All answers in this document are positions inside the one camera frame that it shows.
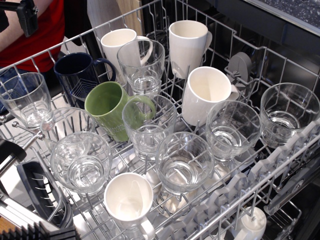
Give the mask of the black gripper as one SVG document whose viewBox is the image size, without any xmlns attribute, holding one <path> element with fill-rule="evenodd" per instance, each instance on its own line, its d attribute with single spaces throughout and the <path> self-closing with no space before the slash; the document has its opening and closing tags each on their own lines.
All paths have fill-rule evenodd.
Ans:
<svg viewBox="0 0 320 240">
<path fill-rule="evenodd" d="M 9 229 L 1 230 L 0 238 L 2 240 L 79 240 L 81 237 L 72 226 L 71 204 L 56 185 L 50 171 L 43 169 L 37 161 L 29 161 L 19 164 L 17 172 L 35 211 L 41 217 L 1 192 L 0 216 L 7 221 Z"/>
</svg>

